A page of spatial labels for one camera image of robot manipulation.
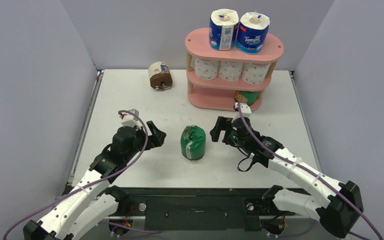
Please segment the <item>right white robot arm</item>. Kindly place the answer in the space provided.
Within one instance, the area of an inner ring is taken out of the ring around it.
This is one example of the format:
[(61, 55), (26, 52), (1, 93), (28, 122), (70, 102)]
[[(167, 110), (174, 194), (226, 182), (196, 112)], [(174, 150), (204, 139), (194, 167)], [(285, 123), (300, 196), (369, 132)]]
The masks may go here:
[(356, 183), (343, 183), (317, 171), (274, 138), (253, 130), (247, 117), (219, 116), (210, 131), (213, 142), (219, 140), (221, 131), (225, 132), (224, 144), (239, 149), (251, 160), (246, 171), (255, 164), (261, 164), (306, 192), (298, 193), (273, 185), (262, 199), (262, 207), (267, 213), (291, 212), (309, 217), (337, 238), (350, 234), (364, 211), (361, 191)]

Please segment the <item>blue paper roll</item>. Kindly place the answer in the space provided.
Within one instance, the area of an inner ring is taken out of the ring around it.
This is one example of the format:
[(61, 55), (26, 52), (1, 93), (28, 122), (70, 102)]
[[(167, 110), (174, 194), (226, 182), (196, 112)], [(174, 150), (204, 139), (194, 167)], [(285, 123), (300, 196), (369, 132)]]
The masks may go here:
[(209, 44), (214, 50), (226, 51), (235, 46), (239, 15), (233, 9), (217, 9), (210, 15)]

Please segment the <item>pink three-tier shelf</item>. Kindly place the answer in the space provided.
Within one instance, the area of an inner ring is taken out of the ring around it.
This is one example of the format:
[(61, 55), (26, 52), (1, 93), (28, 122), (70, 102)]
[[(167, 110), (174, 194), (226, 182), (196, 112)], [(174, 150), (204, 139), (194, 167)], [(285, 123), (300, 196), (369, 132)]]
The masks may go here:
[[(270, 84), (272, 73), (278, 60), (284, 53), (284, 44), (272, 33), (268, 33), (262, 50), (257, 54), (247, 54), (237, 48), (230, 50), (215, 50), (209, 42), (209, 28), (198, 28), (191, 31), (185, 38), (187, 50), (187, 92), (190, 103), (198, 108), (228, 110), (233, 109), (235, 91), (258, 92), (258, 97), (251, 109), (258, 109), (262, 103), (262, 91)], [(220, 77), (203, 80), (197, 77), (195, 69), (191, 67), (192, 58), (228, 62), (253, 63), (268, 66), (262, 83), (249, 84), (242, 79), (227, 81)]]

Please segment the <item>floral white paper roll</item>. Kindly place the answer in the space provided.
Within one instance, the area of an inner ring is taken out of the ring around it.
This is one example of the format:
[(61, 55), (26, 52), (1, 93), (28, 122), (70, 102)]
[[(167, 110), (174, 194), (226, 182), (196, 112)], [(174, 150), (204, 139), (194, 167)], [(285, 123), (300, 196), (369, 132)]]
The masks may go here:
[(228, 82), (237, 82), (242, 75), (243, 66), (243, 62), (220, 61), (218, 76)]

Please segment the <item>beige brown paper roll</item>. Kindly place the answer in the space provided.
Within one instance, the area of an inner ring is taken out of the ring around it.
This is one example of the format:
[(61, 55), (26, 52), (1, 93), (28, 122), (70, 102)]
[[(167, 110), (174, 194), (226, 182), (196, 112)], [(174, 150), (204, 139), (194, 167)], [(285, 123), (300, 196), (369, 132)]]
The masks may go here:
[(168, 65), (165, 62), (157, 61), (148, 68), (150, 87), (154, 90), (169, 90), (173, 85), (173, 78)]

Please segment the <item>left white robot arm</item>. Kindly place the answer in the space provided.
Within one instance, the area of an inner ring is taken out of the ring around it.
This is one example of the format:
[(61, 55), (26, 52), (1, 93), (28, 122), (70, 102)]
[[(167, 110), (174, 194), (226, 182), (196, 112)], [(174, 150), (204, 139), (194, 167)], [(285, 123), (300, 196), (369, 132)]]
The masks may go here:
[(113, 182), (144, 151), (161, 147), (167, 134), (152, 121), (122, 120), (112, 142), (98, 154), (78, 184), (40, 220), (23, 227), (26, 240), (78, 240), (93, 226), (115, 213), (123, 215), (129, 201)]

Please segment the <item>green brown roll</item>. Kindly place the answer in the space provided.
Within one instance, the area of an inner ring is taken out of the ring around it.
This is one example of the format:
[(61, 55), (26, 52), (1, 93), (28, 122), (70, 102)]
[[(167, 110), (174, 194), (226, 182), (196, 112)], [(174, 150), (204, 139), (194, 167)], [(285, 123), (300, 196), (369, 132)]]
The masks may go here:
[(188, 125), (180, 137), (182, 155), (191, 161), (200, 160), (206, 150), (206, 133), (197, 125)]
[(259, 94), (260, 91), (236, 90), (234, 94), (234, 100), (237, 103), (243, 103), (251, 106), (257, 100)]

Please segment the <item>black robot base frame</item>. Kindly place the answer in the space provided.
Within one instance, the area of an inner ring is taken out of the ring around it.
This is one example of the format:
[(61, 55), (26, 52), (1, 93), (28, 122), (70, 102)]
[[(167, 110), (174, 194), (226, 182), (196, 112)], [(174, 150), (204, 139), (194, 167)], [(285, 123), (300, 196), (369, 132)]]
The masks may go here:
[(148, 231), (261, 230), (285, 211), (271, 205), (267, 188), (121, 187), (121, 204), (107, 218), (115, 223), (143, 220)]

